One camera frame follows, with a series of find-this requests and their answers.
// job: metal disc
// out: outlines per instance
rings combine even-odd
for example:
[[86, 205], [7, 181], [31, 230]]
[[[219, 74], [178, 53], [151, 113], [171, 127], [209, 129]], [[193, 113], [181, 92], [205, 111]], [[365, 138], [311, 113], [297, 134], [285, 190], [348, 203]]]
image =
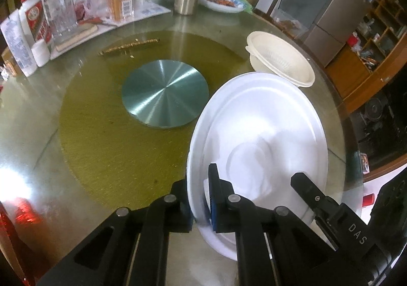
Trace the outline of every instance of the metal disc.
[[122, 87], [126, 110], [152, 127], [176, 127], [197, 118], [209, 98], [198, 70], [172, 60], [157, 60], [134, 70]]

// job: glass table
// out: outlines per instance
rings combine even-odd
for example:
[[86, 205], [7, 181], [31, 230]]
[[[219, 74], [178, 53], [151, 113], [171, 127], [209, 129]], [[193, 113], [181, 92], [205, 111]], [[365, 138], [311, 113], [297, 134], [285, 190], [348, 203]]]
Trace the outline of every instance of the glass table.
[[[315, 83], [301, 90], [316, 109], [328, 144], [325, 194], [360, 214], [363, 186], [357, 143], [342, 101], [324, 72], [294, 41], [259, 17], [245, 12], [221, 14], [199, 6], [193, 16], [168, 13], [109, 31], [50, 61], [29, 78], [17, 77], [5, 84], [0, 109], [0, 201], [13, 219], [15, 199], [26, 198], [42, 218], [37, 224], [16, 226], [22, 240], [54, 265], [118, 205], [137, 208], [168, 193], [168, 184], [184, 177], [188, 139], [196, 121], [180, 134], [183, 152], [163, 157], [160, 149], [168, 147], [153, 132], [141, 138], [129, 135], [121, 145], [113, 134], [127, 127], [110, 118], [118, 107], [110, 96], [118, 94], [131, 68], [162, 57], [205, 64], [206, 70], [199, 70], [204, 76], [207, 71], [212, 95], [227, 79], [253, 71], [245, 45], [248, 34], [258, 30], [285, 39], [312, 64]], [[162, 45], [154, 50], [144, 47], [134, 55], [97, 56], [109, 46], [155, 37]], [[136, 147], [136, 152], [122, 154], [129, 147]], [[126, 163], [138, 166], [152, 156], [155, 159], [143, 168], [165, 175], [144, 184], [138, 182], [135, 170], [129, 183], [123, 173], [132, 166]], [[160, 158], [167, 159], [168, 170], [162, 161], [156, 165]], [[177, 165], [171, 164], [172, 158]], [[137, 196], [129, 194], [133, 189]], [[167, 285], [234, 285], [236, 275], [237, 263], [210, 248], [196, 227], [189, 234], [170, 235]]]

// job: plate of food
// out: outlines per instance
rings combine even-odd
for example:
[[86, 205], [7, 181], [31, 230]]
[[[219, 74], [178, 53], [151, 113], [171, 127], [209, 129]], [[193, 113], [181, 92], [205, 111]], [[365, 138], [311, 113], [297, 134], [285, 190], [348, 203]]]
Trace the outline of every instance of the plate of food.
[[245, 10], [246, 5], [240, 0], [199, 0], [206, 8], [233, 14]]

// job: round table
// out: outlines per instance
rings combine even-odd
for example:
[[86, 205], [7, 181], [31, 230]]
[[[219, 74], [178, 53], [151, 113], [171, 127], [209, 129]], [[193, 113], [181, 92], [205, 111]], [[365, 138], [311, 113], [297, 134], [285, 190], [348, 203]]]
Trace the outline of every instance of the round table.
[[[26, 198], [40, 214], [40, 223], [17, 225], [32, 249], [54, 265], [114, 210], [95, 201], [70, 171], [60, 143], [60, 109], [71, 80], [81, 76], [89, 57], [129, 36], [151, 31], [191, 33], [224, 45], [246, 61], [245, 68], [231, 76], [250, 68], [245, 45], [253, 31], [273, 33], [298, 48], [316, 76], [312, 87], [301, 90], [316, 109], [328, 144], [325, 194], [360, 214], [363, 176], [357, 143], [342, 100], [323, 70], [259, 17], [245, 12], [220, 14], [199, 6], [193, 16], [168, 13], [114, 29], [50, 61], [29, 78], [5, 83], [0, 96], [0, 201], [12, 219], [15, 198]], [[172, 47], [176, 54], [182, 53], [183, 43]], [[237, 263], [210, 248], [195, 227], [189, 234], [170, 235], [166, 285], [234, 285], [236, 275]]]

